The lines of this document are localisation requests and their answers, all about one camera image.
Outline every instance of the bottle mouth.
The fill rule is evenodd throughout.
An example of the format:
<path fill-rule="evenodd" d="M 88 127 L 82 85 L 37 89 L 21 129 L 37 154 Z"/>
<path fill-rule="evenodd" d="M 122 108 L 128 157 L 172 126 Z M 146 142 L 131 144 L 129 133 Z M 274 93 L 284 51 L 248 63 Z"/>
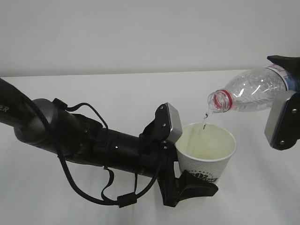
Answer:
<path fill-rule="evenodd" d="M 223 113 L 232 108 L 233 99 L 227 90 L 217 90 L 209 95 L 208 105 L 213 113 Z"/>

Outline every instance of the robotic arm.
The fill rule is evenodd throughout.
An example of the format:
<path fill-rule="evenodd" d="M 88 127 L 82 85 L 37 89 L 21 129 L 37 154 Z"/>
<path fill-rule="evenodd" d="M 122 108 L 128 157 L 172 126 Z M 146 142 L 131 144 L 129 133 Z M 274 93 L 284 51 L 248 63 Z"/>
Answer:
<path fill-rule="evenodd" d="M 103 125 L 80 114 L 72 114 L 79 107 L 89 106 Z M 17 88 L 0 79 L 0 122 L 14 128 L 15 136 L 23 143 L 58 155 L 63 171 L 73 190 L 81 197 L 97 204 L 124 207 L 137 202 L 157 180 L 164 205 L 175 207 L 181 200 L 213 196 L 218 187 L 202 181 L 184 171 L 179 178 L 174 175 L 177 153 L 174 144 L 182 129 L 177 110 L 169 103 L 160 105 L 154 120 L 139 137 L 110 130 L 89 104 L 74 107 L 55 99 L 31 101 Z M 137 175 L 152 177 L 140 193 L 129 193 L 111 200 L 101 193 L 102 200 L 84 193 L 75 184 L 66 161 L 85 165 L 103 166 L 113 182 L 115 168 Z"/>

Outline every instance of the black bracket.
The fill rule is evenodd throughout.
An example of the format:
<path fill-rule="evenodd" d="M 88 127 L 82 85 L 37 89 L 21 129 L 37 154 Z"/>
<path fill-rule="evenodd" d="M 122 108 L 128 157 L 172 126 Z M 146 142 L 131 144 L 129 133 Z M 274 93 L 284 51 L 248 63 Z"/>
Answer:
<path fill-rule="evenodd" d="M 176 178 L 171 168 L 158 178 L 158 184 L 164 205 L 171 207 L 188 198 L 213 196 L 218 191 L 215 184 L 201 180 L 186 170 Z"/>

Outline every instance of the paper cup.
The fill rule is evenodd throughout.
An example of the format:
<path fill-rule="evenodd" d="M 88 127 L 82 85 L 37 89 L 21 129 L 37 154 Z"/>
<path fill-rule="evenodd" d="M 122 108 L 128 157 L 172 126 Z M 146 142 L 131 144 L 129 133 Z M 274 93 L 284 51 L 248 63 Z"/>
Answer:
<path fill-rule="evenodd" d="M 180 171 L 214 184 L 236 150 L 233 135 L 209 123 L 204 130 L 202 123 L 187 125 L 175 145 Z"/>

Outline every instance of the plastic water bottle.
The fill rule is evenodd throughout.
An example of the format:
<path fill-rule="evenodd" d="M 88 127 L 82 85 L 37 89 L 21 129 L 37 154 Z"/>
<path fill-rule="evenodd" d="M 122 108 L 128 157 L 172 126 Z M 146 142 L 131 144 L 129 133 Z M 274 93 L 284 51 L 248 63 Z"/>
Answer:
<path fill-rule="evenodd" d="M 212 113 L 259 111 L 270 108 L 279 92 L 299 91 L 299 87 L 299 78 L 273 64 L 236 76 L 223 89 L 209 95 L 208 105 Z"/>

